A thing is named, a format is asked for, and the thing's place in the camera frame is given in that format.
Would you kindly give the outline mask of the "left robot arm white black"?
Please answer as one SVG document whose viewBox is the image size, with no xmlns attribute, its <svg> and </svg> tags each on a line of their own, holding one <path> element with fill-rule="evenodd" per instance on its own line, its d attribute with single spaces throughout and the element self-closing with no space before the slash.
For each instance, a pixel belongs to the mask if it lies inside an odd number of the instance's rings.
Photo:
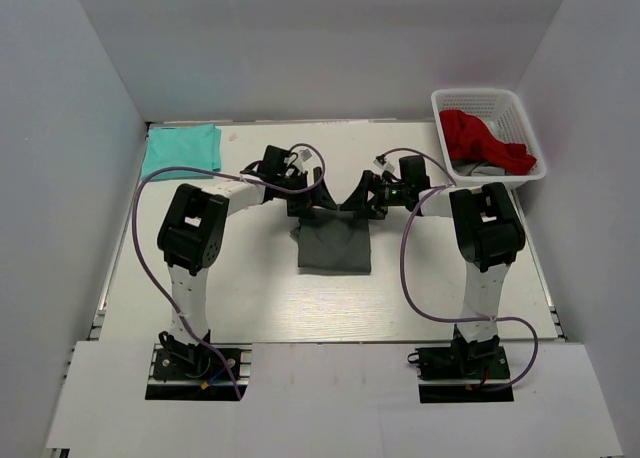
<svg viewBox="0 0 640 458">
<path fill-rule="evenodd" d="M 312 170 L 306 167 L 314 151 L 301 144 L 289 150 L 269 145 L 262 159 L 209 191 L 189 184 L 176 189 L 157 238 L 169 271 L 173 307 L 170 329 L 160 341 L 184 344 L 176 362 L 188 376 L 202 376 L 211 365 L 211 352 L 200 345 L 210 341 L 206 285 L 222 249 L 227 219 L 275 199 L 286 202 L 290 217 L 337 208 L 325 184 L 325 161 L 320 159 Z"/>
</svg>

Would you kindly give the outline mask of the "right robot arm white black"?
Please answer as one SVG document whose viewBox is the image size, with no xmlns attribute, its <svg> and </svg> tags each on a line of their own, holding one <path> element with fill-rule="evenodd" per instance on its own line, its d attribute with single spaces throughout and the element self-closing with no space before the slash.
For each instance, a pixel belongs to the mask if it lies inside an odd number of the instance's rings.
<svg viewBox="0 0 640 458">
<path fill-rule="evenodd" d="M 472 377 L 488 363 L 490 350 L 498 346 L 498 309 L 507 272 L 524 248 L 525 232 L 504 184 L 492 182 L 479 188 L 432 186 L 427 157 L 409 155 L 399 160 L 395 176 L 384 155 L 376 158 L 382 172 L 362 173 L 342 211 L 358 218 L 382 220 L 390 207 L 403 207 L 410 218 L 441 217 L 453 221 L 456 243 L 466 262 L 463 305 L 457 319 L 430 319 L 454 326 L 454 338 L 462 343 L 451 352 L 453 368 Z"/>
</svg>

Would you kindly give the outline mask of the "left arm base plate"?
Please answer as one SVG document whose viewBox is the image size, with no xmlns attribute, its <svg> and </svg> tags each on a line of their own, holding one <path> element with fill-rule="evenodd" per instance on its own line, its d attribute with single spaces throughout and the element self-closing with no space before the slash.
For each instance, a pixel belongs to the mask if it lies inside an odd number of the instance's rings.
<svg viewBox="0 0 640 458">
<path fill-rule="evenodd" d="M 234 386 L 216 355 L 198 365 L 186 363 L 160 344 L 154 345 L 145 391 L 147 401 L 238 402 L 250 378 L 252 351 L 246 346 L 219 349 L 236 380 Z"/>
</svg>

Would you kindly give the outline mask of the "dark grey t shirt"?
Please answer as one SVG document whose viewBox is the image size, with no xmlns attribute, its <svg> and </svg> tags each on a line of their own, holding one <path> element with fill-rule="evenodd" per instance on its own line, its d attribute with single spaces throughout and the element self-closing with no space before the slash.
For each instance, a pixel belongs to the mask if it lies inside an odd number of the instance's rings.
<svg viewBox="0 0 640 458">
<path fill-rule="evenodd" d="M 298 246 L 298 268 L 307 273 L 368 275 L 371 273 L 369 221 L 350 212 L 318 209 L 300 218 L 290 231 Z"/>
</svg>

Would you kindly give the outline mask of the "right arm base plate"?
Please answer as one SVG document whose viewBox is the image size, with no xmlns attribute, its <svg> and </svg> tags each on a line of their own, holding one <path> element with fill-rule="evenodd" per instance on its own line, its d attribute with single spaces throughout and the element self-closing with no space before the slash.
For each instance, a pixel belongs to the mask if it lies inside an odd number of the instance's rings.
<svg viewBox="0 0 640 458">
<path fill-rule="evenodd" d="M 421 347 L 407 355 L 417 369 L 421 404 L 481 404 L 514 401 L 502 346 L 491 356 L 464 362 L 451 347 Z"/>
</svg>

